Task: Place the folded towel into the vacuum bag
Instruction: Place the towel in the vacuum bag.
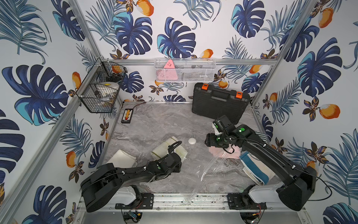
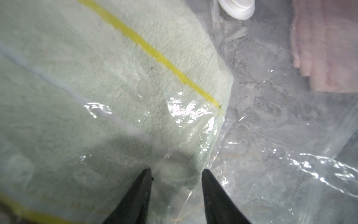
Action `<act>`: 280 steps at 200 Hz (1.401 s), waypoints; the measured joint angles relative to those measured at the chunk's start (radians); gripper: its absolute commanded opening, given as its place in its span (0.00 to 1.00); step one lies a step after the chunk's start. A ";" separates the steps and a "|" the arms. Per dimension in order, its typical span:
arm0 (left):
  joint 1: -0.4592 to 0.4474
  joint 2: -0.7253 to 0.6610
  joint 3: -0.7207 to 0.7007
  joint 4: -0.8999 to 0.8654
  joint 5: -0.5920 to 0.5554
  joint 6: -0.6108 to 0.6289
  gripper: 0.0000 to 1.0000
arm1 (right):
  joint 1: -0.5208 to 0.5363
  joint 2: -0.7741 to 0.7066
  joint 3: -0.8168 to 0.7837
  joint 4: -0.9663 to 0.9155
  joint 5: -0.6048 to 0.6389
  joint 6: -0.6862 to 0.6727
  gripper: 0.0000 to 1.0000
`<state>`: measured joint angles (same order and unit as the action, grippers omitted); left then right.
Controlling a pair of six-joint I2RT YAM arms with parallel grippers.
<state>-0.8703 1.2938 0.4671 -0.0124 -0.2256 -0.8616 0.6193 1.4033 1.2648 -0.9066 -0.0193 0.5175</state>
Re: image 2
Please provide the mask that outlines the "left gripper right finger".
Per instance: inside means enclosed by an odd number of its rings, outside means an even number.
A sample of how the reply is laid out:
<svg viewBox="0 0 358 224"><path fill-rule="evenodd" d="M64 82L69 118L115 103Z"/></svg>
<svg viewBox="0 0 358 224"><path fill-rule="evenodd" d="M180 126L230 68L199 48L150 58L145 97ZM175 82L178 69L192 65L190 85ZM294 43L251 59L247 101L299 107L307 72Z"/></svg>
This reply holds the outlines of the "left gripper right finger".
<svg viewBox="0 0 358 224"><path fill-rule="evenodd" d="M207 224L250 224L208 169L202 172L202 191Z"/></svg>

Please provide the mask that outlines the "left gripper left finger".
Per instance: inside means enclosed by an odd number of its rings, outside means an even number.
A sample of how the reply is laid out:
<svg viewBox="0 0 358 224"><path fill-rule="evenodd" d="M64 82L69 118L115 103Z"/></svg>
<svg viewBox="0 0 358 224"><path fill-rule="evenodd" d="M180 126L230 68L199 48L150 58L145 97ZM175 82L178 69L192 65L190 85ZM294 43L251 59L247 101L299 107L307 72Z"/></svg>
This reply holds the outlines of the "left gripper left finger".
<svg viewBox="0 0 358 224"><path fill-rule="evenodd" d="M141 171L114 211L103 224L146 224L152 191L152 171Z"/></svg>

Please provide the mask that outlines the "cream striped towel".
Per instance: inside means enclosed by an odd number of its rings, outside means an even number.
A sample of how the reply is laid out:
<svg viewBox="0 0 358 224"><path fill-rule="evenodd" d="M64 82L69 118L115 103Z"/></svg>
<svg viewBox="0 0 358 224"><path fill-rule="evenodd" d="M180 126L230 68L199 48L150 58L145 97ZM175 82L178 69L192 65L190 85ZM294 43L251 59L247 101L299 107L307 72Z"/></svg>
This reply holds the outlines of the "cream striped towel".
<svg viewBox="0 0 358 224"><path fill-rule="evenodd" d="M148 222L169 223L232 84L185 1L1 1L1 204L99 224L150 168Z"/></svg>

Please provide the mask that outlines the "pink towel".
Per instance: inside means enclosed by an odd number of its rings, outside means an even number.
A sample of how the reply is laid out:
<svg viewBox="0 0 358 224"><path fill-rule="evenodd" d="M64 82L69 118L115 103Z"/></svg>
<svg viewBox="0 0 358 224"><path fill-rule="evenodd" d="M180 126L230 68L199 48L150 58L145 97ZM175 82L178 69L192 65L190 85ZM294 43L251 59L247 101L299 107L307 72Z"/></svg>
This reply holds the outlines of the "pink towel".
<svg viewBox="0 0 358 224"><path fill-rule="evenodd" d="M358 91L358 2L293 1L293 65L320 92Z"/></svg>

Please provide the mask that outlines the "clear plastic vacuum bag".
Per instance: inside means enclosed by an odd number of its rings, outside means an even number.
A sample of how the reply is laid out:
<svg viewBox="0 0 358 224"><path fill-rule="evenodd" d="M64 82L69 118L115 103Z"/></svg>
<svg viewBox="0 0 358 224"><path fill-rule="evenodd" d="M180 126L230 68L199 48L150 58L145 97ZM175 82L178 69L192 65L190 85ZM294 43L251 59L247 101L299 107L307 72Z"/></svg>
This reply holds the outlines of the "clear plastic vacuum bag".
<svg viewBox="0 0 358 224"><path fill-rule="evenodd" d="M293 1L255 1L243 21L218 1L185 2L233 75L204 169L253 224L357 223L358 92L313 91L294 67ZM201 186L168 224L206 222ZM39 224L2 204L1 223Z"/></svg>

